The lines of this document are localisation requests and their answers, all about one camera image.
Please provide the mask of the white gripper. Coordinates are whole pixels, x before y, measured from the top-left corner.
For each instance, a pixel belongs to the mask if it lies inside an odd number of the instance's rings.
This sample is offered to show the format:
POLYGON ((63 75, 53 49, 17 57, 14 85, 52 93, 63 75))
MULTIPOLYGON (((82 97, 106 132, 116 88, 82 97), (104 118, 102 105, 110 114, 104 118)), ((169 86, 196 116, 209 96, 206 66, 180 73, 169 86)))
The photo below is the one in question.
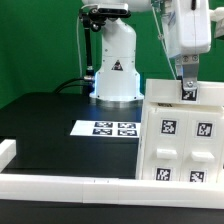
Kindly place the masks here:
POLYGON ((165 19, 165 43, 168 57, 178 56, 175 68, 182 88, 195 91, 199 71, 196 54, 207 53, 211 46, 208 0, 172 0, 171 12, 165 19))

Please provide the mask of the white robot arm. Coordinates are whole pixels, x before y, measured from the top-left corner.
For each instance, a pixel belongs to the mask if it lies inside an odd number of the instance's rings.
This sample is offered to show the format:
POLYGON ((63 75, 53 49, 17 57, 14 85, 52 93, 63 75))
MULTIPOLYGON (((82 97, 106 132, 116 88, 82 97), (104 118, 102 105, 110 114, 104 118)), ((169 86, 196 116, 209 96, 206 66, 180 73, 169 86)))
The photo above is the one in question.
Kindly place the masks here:
POLYGON ((210 50, 208 0, 82 0, 89 8, 80 16, 85 28, 102 33, 102 64, 90 94, 101 101, 141 100, 135 69, 136 33, 123 20, 133 12, 159 12, 166 57, 175 60, 182 89, 198 89, 199 56, 210 50))

